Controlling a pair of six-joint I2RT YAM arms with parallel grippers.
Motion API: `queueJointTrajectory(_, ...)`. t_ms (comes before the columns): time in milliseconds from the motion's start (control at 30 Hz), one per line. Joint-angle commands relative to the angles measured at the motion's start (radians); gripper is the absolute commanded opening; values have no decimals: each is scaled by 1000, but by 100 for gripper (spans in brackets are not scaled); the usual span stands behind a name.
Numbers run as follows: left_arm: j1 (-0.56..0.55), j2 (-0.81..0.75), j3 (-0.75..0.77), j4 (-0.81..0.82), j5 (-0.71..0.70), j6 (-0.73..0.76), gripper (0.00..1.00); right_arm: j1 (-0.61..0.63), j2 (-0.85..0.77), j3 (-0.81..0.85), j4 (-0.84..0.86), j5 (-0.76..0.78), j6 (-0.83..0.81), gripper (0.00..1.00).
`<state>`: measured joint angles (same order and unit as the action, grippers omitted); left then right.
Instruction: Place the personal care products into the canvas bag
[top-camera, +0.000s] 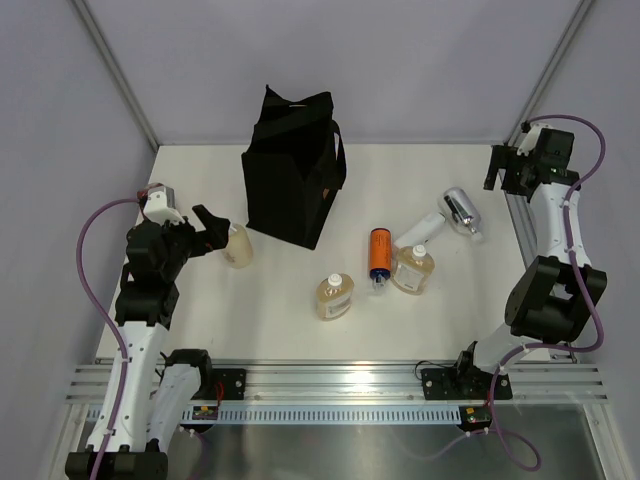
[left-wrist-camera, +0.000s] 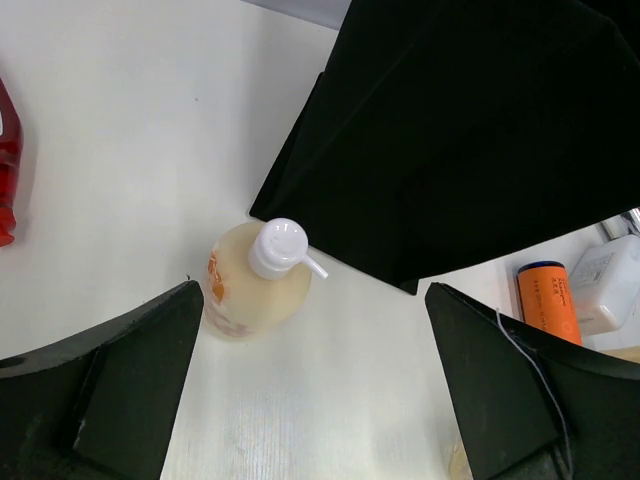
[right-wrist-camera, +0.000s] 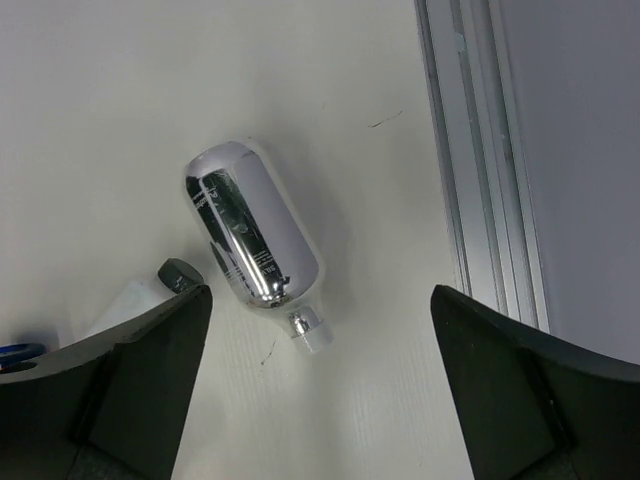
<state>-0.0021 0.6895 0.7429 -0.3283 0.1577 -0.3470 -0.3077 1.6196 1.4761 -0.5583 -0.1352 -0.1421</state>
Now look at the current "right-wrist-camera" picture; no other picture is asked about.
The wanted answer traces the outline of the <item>white tube dark cap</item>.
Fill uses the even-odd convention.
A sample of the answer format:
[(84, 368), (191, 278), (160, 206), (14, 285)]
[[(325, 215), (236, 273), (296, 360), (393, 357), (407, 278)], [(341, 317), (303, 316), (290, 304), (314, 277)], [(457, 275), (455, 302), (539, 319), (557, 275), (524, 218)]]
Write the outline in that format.
[(74, 343), (136, 318), (204, 283), (204, 277), (191, 264), (179, 258), (168, 258), (151, 276), (131, 280), (81, 331)]

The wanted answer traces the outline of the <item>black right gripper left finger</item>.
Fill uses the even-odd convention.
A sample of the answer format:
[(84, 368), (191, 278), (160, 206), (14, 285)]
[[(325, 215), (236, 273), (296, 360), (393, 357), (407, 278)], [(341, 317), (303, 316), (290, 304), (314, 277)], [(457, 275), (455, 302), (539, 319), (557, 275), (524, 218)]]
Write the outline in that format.
[(2, 478), (171, 478), (210, 317), (201, 285), (3, 368)]

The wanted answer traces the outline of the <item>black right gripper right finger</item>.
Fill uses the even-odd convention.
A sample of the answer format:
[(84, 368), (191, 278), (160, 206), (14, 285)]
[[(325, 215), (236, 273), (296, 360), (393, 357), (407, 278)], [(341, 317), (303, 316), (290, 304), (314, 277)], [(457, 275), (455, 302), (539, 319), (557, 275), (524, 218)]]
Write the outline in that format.
[(431, 315), (477, 479), (636, 479), (639, 367), (444, 285)]

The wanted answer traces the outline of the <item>silver chrome bottle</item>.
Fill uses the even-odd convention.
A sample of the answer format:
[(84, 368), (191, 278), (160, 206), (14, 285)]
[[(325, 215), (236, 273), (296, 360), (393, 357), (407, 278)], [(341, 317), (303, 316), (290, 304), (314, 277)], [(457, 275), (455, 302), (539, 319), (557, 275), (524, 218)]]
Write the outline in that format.
[(318, 306), (324, 265), (261, 155), (242, 142), (216, 145), (186, 165), (184, 190), (239, 302), (304, 352), (328, 347)]

